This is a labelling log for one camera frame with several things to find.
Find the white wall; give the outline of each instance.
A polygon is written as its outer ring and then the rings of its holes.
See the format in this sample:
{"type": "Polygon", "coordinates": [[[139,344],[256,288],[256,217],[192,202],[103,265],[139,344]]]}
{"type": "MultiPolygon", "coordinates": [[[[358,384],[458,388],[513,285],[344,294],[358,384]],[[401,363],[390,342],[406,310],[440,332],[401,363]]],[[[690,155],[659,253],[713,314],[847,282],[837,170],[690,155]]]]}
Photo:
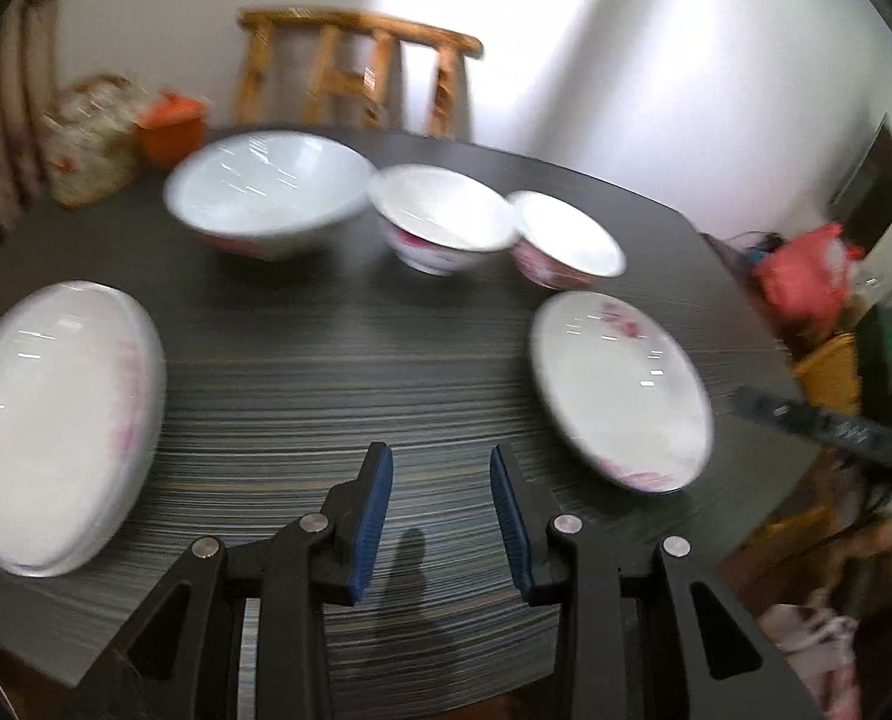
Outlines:
{"type": "MultiPolygon", "coordinates": [[[[229,119],[242,5],[365,7],[470,32],[486,45],[468,63],[474,141],[639,191],[722,237],[817,223],[882,116],[892,124],[892,34],[867,0],[61,1],[61,79],[169,81],[212,98],[214,122],[229,119]]],[[[305,51],[279,51],[289,82],[273,90],[295,95],[305,51]]],[[[406,50],[412,129],[432,69],[432,52],[406,50]]],[[[892,284],[892,228],[870,266],[892,284]]]]}

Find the orange container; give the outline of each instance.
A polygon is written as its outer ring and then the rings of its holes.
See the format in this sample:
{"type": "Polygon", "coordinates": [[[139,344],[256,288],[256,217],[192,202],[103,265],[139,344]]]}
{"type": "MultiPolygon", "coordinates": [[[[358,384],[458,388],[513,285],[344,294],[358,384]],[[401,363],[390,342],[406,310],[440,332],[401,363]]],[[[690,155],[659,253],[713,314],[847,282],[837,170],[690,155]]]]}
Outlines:
{"type": "Polygon", "coordinates": [[[203,145],[206,103],[167,91],[136,124],[145,158],[156,167],[173,167],[203,145]]]}

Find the plate with pink floral pattern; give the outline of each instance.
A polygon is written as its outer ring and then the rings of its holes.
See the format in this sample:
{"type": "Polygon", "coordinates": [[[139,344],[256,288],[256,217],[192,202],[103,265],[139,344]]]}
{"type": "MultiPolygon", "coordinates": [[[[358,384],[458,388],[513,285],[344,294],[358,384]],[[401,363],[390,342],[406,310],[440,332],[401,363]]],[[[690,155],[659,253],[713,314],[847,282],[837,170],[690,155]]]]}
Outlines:
{"type": "Polygon", "coordinates": [[[536,313],[531,357],[553,419],[607,478],[671,493],[707,465],[707,391],[678,343],[640,309],[599,293],[557,295],[536,313]]]}
{"type": "Polygon", "coordinates": [[[166,370],[129,295],[54,284],[0,319],[0,567],[83,565],[136,501],[159,437],[166,370]]]}

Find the pink bag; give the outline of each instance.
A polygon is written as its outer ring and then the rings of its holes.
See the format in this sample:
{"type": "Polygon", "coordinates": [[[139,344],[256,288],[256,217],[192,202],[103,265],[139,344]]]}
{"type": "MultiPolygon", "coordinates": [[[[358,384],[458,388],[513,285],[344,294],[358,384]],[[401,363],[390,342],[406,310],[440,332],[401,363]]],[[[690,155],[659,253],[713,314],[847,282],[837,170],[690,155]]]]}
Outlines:
{"type": "Polygon", "coordinates": [[[787,333],[825,341],[849,295],[849,257],[832,221],[781,245],[752,274],[787,333]]]}

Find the dark wood grain table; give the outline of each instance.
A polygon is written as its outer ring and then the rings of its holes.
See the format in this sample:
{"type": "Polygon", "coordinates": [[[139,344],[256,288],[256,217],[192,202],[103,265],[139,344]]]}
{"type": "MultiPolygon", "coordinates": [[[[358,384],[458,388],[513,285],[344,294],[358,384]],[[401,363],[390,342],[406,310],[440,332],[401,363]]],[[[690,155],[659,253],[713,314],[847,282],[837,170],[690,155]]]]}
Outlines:
{"type": "MultiPolygon", "coordinates": [[[[411,271],[372,212],[328,250],[267,264],[222,254],[164,210],[161,175],[74,212],[43,202],[0,252],[0,316],[33,290],[89,279],[125,290],[166,349],[166,420],[140,501],[92,562],[55,579],[0,571],[0,645],[75,683],[188,543],[271,535],[355,474],[371,440],[395,454],[373,584],[330,608],[337,716],[441,712],[542,677],[555,612],[510,582],[489,492],[490,447],[617,535],[686,536],[710,563],[788,494],[815,450],[728,413],[740,384],[795,382],[760,318],[679,213],[562,167],[402,133],[322,130],[378,167],[425,163],[501,194],[553,194],[593,215],[627,255],[601,292],[654,317],[688,352],[715,413],[712,459],[680,493],[614,487],[556,435],[537,399],[529,327],[550,296],[508,254],[462,277],[411,271]]],[[[255,647],[255,608],[244,653],[255,647]]],[[[243,667],[243,713],[251,669],[243,667]]]]}

